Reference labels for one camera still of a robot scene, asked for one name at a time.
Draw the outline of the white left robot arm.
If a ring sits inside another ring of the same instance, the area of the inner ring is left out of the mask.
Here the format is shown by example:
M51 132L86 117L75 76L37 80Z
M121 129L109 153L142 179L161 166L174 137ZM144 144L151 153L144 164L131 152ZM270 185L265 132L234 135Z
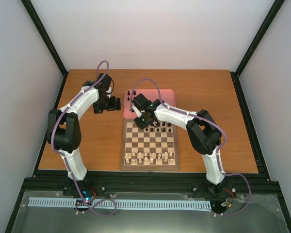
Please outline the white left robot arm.
M91 106L95 114L121 109L120 98L112 96L111 85L114 85L112 78L100 73L96 81L86 81L68 104L58 110L51 109L48 113L47 142L55 153L60 154L68 177L76 180L75 191L83 196L90 192L91 183L85 179L87 169L79 149L79 120Z

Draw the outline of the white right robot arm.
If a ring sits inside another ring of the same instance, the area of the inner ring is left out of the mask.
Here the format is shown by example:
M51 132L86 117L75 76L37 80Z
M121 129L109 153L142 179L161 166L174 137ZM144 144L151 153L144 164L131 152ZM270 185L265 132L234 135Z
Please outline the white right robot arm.
M225 178L220 149L223 130L216 125L206 110L190 112L176 108L160 99L148 100L143 94L130 102L130 110L137 117L134 122L139 129L145 129L154 122L167 122L185 129L195 151L202 155L206 168L206 179L219 185Z

